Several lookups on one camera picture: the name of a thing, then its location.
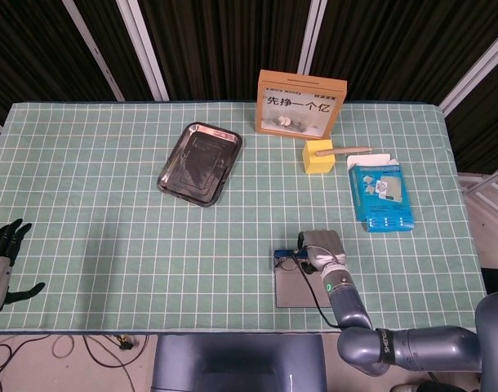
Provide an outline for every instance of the floor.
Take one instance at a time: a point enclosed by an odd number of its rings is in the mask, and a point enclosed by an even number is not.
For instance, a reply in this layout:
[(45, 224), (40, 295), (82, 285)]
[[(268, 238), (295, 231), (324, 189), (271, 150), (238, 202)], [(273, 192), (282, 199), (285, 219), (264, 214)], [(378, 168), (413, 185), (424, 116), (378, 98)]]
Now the floor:
[[(482, 194), (486, 198), (497, 196), (494, 189), (487, 189)], [(498, 268), (498, 211), (487, 205), (482, 196), (477, 194), (465, 198), (469, 209), (471, 230), (478, 248), (480, 264)], [(28, 339), (40, 336), (0, 336), (0, 343), (9, 345), (13, 350)], [(140, 351), (144, 336), (134, 336), (136, 346), (130, 351), (120, 351), (113, 342), (102, 336), (94, 336), (106, 346), (123, 363), (133, 359)], [(383, 376), (372, 378), (362, 374), (344, 363), (336, 352), (338, 334), (323, 337), (326, 352), (326, 373), (328, 392), (388, 392), (393, 385), (428, 380), (424, 372), (407, 372), (392, 367)], [(123, 368), (108, 369), (96, 364), (88, 355), (81, 336), (50, 336), (23, 346), (11, 363), (0, 373), (0, 381), (6, 392), (30, 390), (78, 392), (78, 391), (149, 391), (153, 375), (154, 350), (156, 336), (149, 336), (144, 353), (131, 365), (127, 374)], [(118, 364), (116, 358), (105, 352), (98, 343), (89, 340), (95, 357), (110, 365)], [(0, 346), (0, 364), (8, 355), (7, 348)], [(460, 386), (468, 392), (478, 388), (477, 376), (473, 373), (438, 373), (442, 382)]]

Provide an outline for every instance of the black curtain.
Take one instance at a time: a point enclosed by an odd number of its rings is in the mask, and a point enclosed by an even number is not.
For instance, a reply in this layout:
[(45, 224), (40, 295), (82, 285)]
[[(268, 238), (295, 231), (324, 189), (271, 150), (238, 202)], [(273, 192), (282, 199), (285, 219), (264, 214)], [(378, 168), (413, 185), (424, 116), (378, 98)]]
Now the black curtain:
[(447, 116), (459, 172), (498, 169), (498, 65)]
[(254, 100), (296, 72), (310, 0), (140, 0), (172, 100)]
[(126, 100), (153, 100), (115, 0), (75, 0)]
[(0, 2), (0, 123), (26, 100), (115, 100), (61, 1)]
[(498, 37), (498, 1), (329, 0), (311, 74), (347, 100), (439, 105)]

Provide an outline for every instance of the blue packaging box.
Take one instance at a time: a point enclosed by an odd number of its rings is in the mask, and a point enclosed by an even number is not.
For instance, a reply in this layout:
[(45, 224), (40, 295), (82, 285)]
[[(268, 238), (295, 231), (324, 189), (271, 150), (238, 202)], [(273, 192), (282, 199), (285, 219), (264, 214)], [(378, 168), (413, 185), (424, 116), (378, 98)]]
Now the blue packaging box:
[(395, 159), (389, 154), (353, 155), (347, 164), (356, 220), (368, 232), (414, 229), (407, 187)]

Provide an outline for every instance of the metal tray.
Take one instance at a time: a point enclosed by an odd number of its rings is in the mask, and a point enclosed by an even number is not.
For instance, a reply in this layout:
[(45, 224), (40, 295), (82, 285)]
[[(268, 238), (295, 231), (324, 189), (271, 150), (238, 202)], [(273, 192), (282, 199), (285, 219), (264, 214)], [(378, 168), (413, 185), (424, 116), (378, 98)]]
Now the metal tray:
[(242, 147), (240, 135), (218, 127), (189, 124), (158, 178), (158, 188), (190, 203), (216, 203)]

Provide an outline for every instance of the robotic arm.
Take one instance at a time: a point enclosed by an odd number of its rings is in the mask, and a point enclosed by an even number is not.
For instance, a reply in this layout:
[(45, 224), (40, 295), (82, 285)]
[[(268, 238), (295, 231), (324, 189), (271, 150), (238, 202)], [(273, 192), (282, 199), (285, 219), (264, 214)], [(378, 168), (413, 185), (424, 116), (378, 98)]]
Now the robotic arm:
[(369, 376), (390, 365), (415, 371), (482, 372), (482, 391), (498, 392), (498, 293), (476, 309), (478, 335), (462, 327), (428, 327), (390, 331), (372, 329), (358, 290), (345, 265), (345, 253), (333, 230), (300, 233), (298, 248), (322, 275), (342, 333), (341, 358)]
[(26, 233), (31, 229), (30, 223), (19, 229), (20, 225), (22, 225), (21, 219), (0, 229), (0, 311), (4, 305), (28, 300), (36, 296), (46, 286), (45, 283), (38, 283), (25, 292), (8, 291), (11, 270), (19, 253), (20, 244)]

